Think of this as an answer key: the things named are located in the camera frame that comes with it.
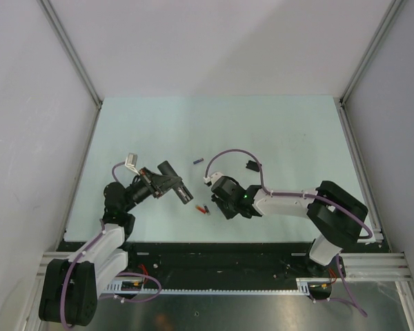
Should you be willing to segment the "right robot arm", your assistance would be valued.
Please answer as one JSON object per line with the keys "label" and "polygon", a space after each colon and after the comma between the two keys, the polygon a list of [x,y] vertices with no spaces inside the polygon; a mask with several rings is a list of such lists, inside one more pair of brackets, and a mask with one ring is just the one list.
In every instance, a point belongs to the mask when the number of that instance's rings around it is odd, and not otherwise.
{"label": "right robot arm", "polygon": [[204,177],[212,201],[226,219],[237,215],[250,219],[286,215],[309,219],[319,230],[304,259],[307,273],[320,277],[342,250],[355,245],[365,230],[373,234],[365,220],[368,208],[332,181],[323,181],[313,190],[272,191],[262,185],[243,188],[232,177],[216,172]]}

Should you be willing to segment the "black battery cover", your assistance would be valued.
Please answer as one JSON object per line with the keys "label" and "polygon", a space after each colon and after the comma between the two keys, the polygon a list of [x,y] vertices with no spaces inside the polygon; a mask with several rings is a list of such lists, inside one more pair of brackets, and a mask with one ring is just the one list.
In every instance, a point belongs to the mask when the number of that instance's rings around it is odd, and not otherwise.
{"label": "black battery cover", "polygon": [[246,169],[252,170],[253,172],[260,172],[258,162],[252,160],[247,162]]}

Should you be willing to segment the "black remote control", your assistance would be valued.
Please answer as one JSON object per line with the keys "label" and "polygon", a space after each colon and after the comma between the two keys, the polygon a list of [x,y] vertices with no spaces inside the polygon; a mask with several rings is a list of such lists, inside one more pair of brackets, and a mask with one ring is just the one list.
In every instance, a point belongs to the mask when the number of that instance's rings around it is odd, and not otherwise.
{"label": "black remote control", "polygon": [[193,196],[185,186],[182,178],[176,173],[168,161],[160,163],[157,167],[160,173],[172,178],[174,183],[170,185],[170,188],[174,190],[175,194],[180,198],[183,204],[187,204],[193,200]]}

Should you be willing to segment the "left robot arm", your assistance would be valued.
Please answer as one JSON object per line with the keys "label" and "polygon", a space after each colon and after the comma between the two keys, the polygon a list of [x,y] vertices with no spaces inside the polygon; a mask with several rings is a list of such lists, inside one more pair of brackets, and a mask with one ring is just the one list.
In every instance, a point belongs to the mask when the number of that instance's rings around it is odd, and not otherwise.
{"label": "left robot arm", "polygon": [[107,285],[119,273],[129,276],[139,267],[138,258],[122,248],[135,224],[130,211],[148,197],[158,199],[170,190],[183,203],[192,200],[169,162],[159,164],[158,170],[142,168],[129,186],[114,181],[104,188],[98,233],[69,257],[47,265],[38,312],[42,321],[60,323],[67,330],[87,326]]}

